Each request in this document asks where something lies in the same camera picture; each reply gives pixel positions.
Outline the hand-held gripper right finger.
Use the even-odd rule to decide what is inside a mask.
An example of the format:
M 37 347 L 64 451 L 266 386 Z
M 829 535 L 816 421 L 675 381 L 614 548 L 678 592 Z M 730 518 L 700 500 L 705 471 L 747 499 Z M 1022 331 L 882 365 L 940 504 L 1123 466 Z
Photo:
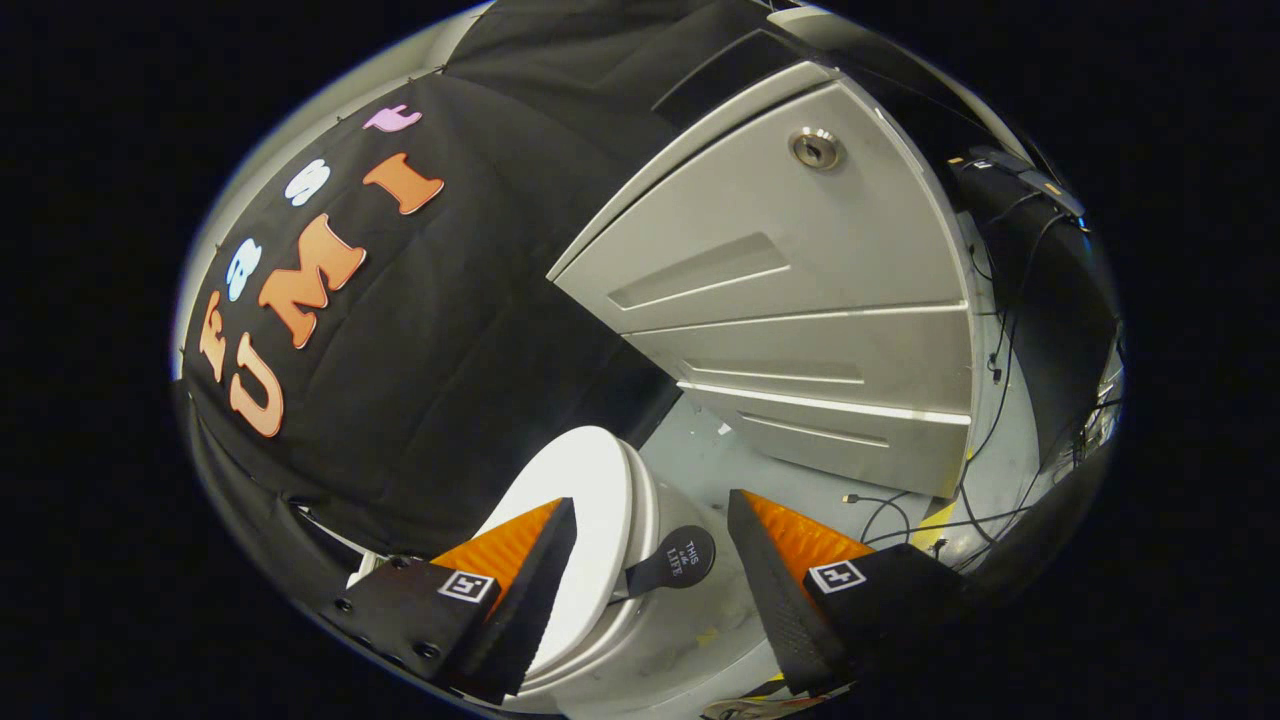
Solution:
M 911 544 L 873 550 L 746 489 L 731 491 L 727 518 L 765 637 L 794 693 L 899 667 L 974 609 L 972 583 Z

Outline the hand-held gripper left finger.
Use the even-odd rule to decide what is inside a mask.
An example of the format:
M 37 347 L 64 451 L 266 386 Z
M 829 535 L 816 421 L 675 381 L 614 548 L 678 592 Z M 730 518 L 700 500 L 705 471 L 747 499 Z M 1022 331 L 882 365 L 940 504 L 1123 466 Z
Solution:
M 576 538 L 573 501 L 556 498 L 431 561 L 394 556 L 321 615 L 417 679 L 499 705 L 525 680 Z

